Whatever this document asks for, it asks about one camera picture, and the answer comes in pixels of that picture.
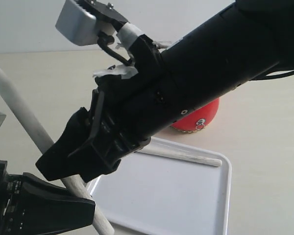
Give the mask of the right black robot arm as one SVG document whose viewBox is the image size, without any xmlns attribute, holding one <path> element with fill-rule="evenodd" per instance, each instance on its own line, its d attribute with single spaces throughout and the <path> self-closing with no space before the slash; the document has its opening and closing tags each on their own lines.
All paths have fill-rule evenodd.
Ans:
<svg viewBox="0 0 294 235">
<path fill-rule="evenodd" d="M 243 83 L 294 74 L 294 0 L 237 0 L 164 51 L 96 1 L 66 1 L 56 28 L 120 65 L 95 75 L 90 109 L 75 112 L 36 162 L 49 181 L 110 174 L 154 134 Z"/>
</svg>

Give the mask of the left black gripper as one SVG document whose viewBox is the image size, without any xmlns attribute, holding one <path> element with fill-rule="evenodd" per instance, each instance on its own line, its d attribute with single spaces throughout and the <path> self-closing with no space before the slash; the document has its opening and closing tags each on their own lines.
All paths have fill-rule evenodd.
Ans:
<svg viewBox="0 0 294 235">
<path fill-rule="evenodd" d="M 0 160 L 0 235 L 58 235 L 93 223 L 95 202 Z"/>
</svg>

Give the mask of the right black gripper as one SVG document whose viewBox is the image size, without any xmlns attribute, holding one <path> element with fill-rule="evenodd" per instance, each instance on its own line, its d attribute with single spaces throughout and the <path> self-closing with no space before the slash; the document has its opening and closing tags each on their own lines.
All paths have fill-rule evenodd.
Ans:
<svg viewBox="0 0 294 235">
<path fill-rule="evenodd" d="M 94 73 L 89 111 L 81 107 L 36 167 L 48 181 L 80 175 L 89 182 L 113 173 L 122 157 L 151 141 L 166 126 L 167 74 L 161 53 L 147 35 L 127 50 L 126 64 Z"/>
</svg>

